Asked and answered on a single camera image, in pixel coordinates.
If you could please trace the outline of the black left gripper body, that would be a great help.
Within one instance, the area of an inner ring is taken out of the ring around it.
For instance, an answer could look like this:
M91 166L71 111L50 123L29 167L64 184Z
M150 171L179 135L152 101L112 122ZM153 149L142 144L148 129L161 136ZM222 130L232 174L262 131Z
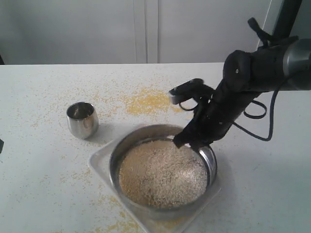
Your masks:
M0 139L0 153L2 153L4 141Z

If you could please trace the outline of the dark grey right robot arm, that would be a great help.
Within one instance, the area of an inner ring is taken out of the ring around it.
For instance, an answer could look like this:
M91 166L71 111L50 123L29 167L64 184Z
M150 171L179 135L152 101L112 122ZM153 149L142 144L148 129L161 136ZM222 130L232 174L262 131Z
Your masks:
M262 93L311 88L311 41L288 38L253 53L236 50L226 58L216 88L193 79L169 91L172 104L196 101L193 118L173 142L207 146L222 139L236 119Z

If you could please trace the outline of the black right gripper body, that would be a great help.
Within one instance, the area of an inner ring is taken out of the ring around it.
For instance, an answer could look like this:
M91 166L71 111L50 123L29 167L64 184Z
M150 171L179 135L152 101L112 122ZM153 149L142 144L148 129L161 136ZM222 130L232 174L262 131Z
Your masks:
M251 78L251 53L236 50L225 60L223 78L207 107L192 120L191 141L210 144L222 139L254 98L242 89Z

